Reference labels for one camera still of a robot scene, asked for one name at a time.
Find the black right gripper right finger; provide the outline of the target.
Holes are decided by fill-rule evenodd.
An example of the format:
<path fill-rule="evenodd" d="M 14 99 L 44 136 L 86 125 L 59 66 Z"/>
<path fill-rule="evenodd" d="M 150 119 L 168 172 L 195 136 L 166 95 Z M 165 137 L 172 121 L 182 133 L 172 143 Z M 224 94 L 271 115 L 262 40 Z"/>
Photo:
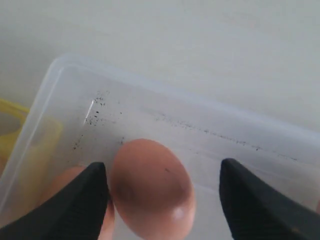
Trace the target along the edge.
<path fill-rule="evenodd" d="M 233 158 L 222 160 L 219 198 L 235 240 L 318 240 L 320 216 L 262 181 Z"/>

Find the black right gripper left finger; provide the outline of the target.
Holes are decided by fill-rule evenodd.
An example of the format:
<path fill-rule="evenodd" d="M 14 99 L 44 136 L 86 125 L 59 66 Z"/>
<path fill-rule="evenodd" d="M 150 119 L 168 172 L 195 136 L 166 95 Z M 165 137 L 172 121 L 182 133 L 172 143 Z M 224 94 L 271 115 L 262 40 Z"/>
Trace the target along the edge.
<path fill-rule="evenodd" d="M 110 194 L 102 162 L 88 165 L 39 207 L 0 229 L 2 240 L 96 240 Z"/>

